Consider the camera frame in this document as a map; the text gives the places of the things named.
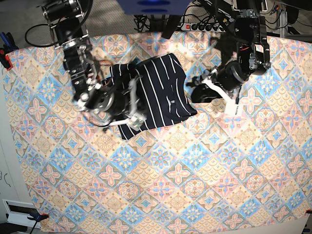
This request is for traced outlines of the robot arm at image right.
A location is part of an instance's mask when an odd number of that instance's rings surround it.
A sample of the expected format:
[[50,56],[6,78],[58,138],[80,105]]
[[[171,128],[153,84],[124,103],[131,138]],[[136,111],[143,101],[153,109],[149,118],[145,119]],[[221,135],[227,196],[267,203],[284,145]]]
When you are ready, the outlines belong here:
[[271,67],[270,46],[267,42],[264,0],[237,0],[232,6],[232,23],[226,23],[226,10],[216,0],[201,0],[200,4],[215,17],[224,33],[211,38],[211,46],[221,52],[221,64],[199,77],[194,77],[187,86],[194,90],[193,103],[210,103],[221,98],[206,81],[220,88],[229,97],[239,93],[251,75],[262,75]]

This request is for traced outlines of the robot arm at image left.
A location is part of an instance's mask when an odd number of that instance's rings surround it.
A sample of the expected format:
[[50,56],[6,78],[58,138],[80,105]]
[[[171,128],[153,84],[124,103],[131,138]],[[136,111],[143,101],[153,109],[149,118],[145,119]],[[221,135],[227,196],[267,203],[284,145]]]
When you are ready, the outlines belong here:
[[123,119],[146,120],[146,98],[137,96],[137,82],[142,75],[131,74],[163,55],[145,60],[137,59],[127,64],[130,70],[109,79],[101,77],[100,61],[91,54],[92,45],[85,21],[91,13],[93,1],[86,1],[85,7],[79,0],[48,0],[42,5],[43,15],[50,28],[52,46],[64,52],[63,66],[69,72],[74,88],[74,104],[83,114],[106,113],[111,120],[117,116]]

